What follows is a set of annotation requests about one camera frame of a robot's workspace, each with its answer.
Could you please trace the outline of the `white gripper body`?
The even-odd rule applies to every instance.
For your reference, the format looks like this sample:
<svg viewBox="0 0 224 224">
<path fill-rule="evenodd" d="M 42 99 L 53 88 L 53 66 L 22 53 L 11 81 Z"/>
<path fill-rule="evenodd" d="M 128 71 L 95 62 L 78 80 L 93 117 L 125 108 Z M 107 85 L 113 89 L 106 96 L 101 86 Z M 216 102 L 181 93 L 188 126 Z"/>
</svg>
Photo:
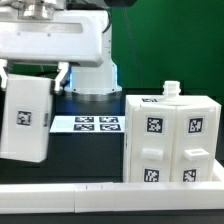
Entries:
<svg viewBox="0 0 224 224">
<path fill-rule="evenodd" d="M 0 9 L 0 59 L 17 62 L 103 62 L 105 11 L 56 11 L 52 20 L 21 20 L 14 9 Z"/>
</svg>

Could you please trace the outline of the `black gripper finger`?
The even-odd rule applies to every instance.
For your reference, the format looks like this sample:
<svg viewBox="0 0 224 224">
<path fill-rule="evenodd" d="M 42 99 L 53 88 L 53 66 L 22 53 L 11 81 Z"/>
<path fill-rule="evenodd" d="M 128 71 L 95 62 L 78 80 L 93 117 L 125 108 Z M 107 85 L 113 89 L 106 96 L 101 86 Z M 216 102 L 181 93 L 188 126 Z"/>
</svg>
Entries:
<svg viewBox="0 0 224 224">
<path fill-rule="evenodd" d="M 69 81 L 70 64 L 68 62 L 59 62 L 57 67 L 57 76 L 55 78 L 54 92 L 59 94 Z"/>
<path fill-rule="evenodd" d="M 0 59 L 0 78 L 1 78 L 1 88 L 6 90 L 8 81 L 8 61 L 5 59 Z"/>
</svg>

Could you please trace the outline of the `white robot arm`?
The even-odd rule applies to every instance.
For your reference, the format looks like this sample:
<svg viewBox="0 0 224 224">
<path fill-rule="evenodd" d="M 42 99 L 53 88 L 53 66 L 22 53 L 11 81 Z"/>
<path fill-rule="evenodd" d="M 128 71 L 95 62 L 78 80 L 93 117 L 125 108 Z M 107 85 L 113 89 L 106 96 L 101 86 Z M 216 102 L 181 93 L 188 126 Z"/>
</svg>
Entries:
<svg viewBox="0 0 224 224">
<path fill-rule="evenodd" d="M 119 92 L 112 60 L 111 5 L 106 0 L 0 0 L 0 79 L 10 62 L 57 67 L 55 90 Z"/>
</svg>

